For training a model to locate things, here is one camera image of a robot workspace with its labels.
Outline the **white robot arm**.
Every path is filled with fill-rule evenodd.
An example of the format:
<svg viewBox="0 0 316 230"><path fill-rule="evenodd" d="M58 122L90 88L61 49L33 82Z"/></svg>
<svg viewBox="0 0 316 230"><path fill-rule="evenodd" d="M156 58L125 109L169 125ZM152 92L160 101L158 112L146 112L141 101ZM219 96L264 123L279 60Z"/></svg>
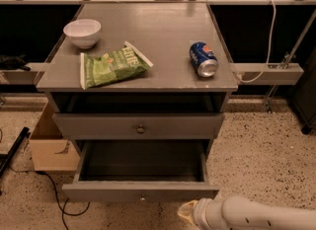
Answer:
<svg viewBox="0 0 316 230"><path fill-rule="evenodd" d="M178 215L199 230L316 230L316 211L270 206L243 196L192 200Z"/></svg>

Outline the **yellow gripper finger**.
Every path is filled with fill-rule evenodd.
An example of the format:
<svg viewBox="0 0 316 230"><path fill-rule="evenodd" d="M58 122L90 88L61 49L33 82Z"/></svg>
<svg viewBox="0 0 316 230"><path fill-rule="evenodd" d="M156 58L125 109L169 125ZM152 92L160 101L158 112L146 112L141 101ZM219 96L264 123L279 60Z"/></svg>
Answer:
<svg viewBox="0 0 316 230"><path fill-rule="evenodd" d="M196 200L191 200L179 207L177 214L185 223L195 225L194 209L197 203Z"/></svg>

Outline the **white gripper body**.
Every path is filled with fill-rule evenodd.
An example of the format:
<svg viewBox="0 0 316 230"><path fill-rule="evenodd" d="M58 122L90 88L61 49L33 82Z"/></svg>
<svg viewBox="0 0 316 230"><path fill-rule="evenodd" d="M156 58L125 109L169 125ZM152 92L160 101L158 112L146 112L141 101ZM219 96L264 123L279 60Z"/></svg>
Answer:
<svg viewBox="0 0 316 230"><path fill-rule="evenodd" d="M222 203L211 198L202 198L193 209L193 219L200 230L224 230Z"/></svg>

